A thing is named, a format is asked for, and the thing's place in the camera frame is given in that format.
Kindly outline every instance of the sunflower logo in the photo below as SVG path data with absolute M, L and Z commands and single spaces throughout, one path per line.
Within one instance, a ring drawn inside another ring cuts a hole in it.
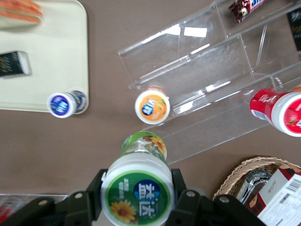
M 131 205 L 131 202 L 127 200 L 120 202 L 112 202 L 110 208 L 112 212 L 125 223 L 130 223 L 131 220 L 135 220 L 136 209 Z
M 165 155 L 166 147 L 163 141 L 158 137 L 151 137 L 150 140 L 159 149 L 159 151 L 161 151 L 163 155 Z

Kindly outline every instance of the plastic bottle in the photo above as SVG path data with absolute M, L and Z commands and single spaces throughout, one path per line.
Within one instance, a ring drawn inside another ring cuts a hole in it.
M 301 137 L 301 92 L 262 89 L 251 99 L 250 109 L 254 116 L 267 120 L 278 130 Z
M 170 112 L 168 96 L 161 87 L 151 86 L 137 97 L 135 112 L 147 124 L 162 123 Z
M 120 157 L 103 175 L 101 204 L 116 226 L 160 226 L 174 208 L 174 186 L 157 135 L 140 131 L 122 145 Z
M 83 113 L 85 106 L 86 96 L 77 90 L 54 93 L 47 101 L 49 112 L 57 118 L 67 118 L 73 114 Z

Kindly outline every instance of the screw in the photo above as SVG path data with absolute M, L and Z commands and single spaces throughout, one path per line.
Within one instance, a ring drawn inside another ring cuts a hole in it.
M 38 203 L 39 206 L 44 206 L 48 201 L 47 200 L 42 200 Z
M 77 193 L 75 196 L 74 196 L 74 198 L 76 198 L 76 199 L 80 199 L 81 197 L 83 197 L 83 193 Z
M 223 203 L 230 202 L 230 200 L 227 197 L 225 197 L 225 196 L 220 197 L 220 201 L 223 202 Z
M 187 195 L 188 197 L 194 197 L 196 194 L 195 194 L 193 191 L 188 191 L 188 192 L 186 193 L 186 195 Z

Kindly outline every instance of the red label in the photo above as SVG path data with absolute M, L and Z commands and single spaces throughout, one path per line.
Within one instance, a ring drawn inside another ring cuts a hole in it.
M 260 194 L 257 194 L 247 205 L 247 208 L 256 216 L 258 216 L 265 207 L 266 204 L 264 203 Z
M 301 133 L 301 99 L 294 101 L 284 113 L 284 123 L 293 133 Z
M 282 164 L 278 170 L 287 180 L 290 180 L 294 174 L 301 175 L 300 168 L 291 164 Z
M 282 96 L 287 93 L 278 93 L 273 89 L 262 89 L 257 92 L 250 102 L 252 114 L 262 120 L 267 120 L 272 124 L 272 109 Z

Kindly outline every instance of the clear acrylic shelf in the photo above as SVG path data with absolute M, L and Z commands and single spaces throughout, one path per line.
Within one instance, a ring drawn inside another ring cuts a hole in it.
M 119 52 L 134 98 L 152 84 L 170 98 L 168 119 L 143 126 L 166 142 L 169 163 L 266 126 L 249 111 L 254 93 L 301 83 L 286 16 L 301 4 L 267 1 L 238 24 L 232 3 L 215 2 Z

